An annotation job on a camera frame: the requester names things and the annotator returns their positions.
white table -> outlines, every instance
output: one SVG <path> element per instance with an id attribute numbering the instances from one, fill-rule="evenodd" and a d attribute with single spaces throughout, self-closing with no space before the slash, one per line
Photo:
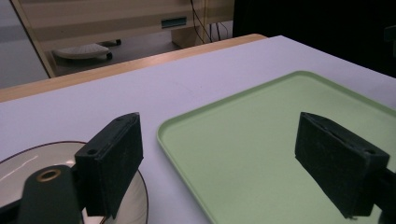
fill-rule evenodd
<path id="1" fill-rule="evenodd" d="M 156 139 L 167 119 L 296 70 L 396 108 L 396 79 L 287 39 L 267 38 L 0 104 L 0 160 L 46 143 L 89 141 L 115 117 L 139 112 L 149 223 L 207 223 Z"/>

gray wall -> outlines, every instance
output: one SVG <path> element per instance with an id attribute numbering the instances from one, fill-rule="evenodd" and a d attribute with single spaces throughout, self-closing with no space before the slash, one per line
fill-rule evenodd
<path id="1" fill-rule="evenodd" d="M 9 0 L 0 1 L 0 88 L 47 79 Z"/>

